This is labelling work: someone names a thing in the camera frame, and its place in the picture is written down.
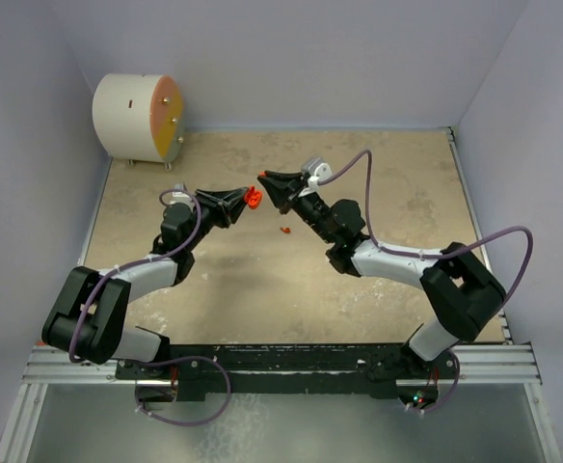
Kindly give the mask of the orange earbud charging case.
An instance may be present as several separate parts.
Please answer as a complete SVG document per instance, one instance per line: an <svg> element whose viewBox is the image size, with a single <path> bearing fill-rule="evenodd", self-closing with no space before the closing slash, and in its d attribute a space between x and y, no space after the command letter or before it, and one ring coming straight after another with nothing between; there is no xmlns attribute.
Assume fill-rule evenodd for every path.
<svg viewBox="0 0 563 463"><path fill-rule="evenodd" d="M259 207L262 201L263 194L260 190L256 189L254 185L250 186L244 197L243 201L247 207L251 210L255 210Z"/></svg>

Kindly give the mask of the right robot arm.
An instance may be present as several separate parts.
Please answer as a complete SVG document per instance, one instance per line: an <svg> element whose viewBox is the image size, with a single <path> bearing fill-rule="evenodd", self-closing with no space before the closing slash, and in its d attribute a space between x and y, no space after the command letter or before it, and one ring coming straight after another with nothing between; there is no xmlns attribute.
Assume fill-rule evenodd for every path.
<svg viewBox="0 0 563 463"><path fill-rule="evenodd" d="M475 340L504 302L505 289L471 251L442 258L462 249L460 243L434 251L435 259L426 259L415 248L397 247L390 254L363 232L366 223L356 201L326 204L309 190L306 173L265 171L257 179L279 213L294 211L331 245L326 256L338 273L384 278L423 290L435 317L411 335L402 353L402 367L412 377L425 376L455 343Z"/></svg>

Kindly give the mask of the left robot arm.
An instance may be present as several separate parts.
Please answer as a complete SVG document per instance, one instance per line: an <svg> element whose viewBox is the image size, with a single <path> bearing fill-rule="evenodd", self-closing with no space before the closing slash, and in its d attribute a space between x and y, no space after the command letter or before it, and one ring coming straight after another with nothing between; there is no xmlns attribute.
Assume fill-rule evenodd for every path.
<svg viewBox="0 0 563 463"><path fill-rule="evenodd" d="M214 228L229 228L262 198L252 186L194 193L175 188L168 193L172 198L165 204L160 233L145 257L103 270L77 266L69 272L42 327L42 342L66 352L72 362L129 360L150 378L168 373L168 339L128 327L129 304L182 283L205 236Z"/></svg>

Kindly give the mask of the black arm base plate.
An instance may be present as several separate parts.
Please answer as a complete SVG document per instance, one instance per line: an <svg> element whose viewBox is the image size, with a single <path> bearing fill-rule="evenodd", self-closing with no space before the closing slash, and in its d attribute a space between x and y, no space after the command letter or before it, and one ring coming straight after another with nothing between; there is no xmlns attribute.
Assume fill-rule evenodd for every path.
<svg viewBox="0 0 563 463"><path fill-rule="evenodd" d="M400 342L171 344L155 366L120 360L116 375L139 386L164 383L178 401L208 394L367 395L437 399L459 376L450 351L424 362Z"/></svg>

